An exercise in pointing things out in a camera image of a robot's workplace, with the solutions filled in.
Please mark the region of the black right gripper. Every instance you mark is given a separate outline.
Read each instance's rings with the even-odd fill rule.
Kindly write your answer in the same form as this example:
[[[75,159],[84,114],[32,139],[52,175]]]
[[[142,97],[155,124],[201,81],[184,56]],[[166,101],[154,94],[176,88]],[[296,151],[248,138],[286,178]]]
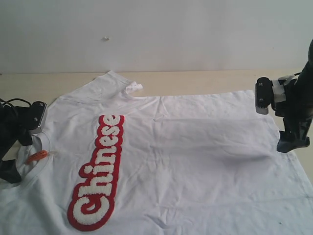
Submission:
[[[273,81],[275,115],[283,118],[276,150],[288,153],[309,146],[307,136],[313,120],[313,80],[278,79]]]

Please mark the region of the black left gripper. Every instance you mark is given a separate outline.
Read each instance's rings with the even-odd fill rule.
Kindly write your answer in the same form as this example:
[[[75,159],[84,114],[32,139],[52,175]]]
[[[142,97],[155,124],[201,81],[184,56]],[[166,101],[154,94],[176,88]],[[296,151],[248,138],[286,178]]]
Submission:
[[[16,160],[3,161],[2,159],[16,141],[22,146],[29,146],[33,143],[32,136],[25,126],[30,107],[31,104],[28,104],[28,107],[12,104],[0,105],[0,178],[11,184],[22,181],[16,168]]]

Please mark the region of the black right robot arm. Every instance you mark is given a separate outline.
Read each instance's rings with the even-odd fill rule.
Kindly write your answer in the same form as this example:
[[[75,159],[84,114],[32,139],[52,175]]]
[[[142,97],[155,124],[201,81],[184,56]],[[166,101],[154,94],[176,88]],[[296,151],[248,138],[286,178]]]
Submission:
[[[275,115],[283,118],[285,130],[279,132],[277,151],[288,153],[310,145],[308,131],[313,121],[313,45],[299,76],[284,86],[285,101],[275,104]]]

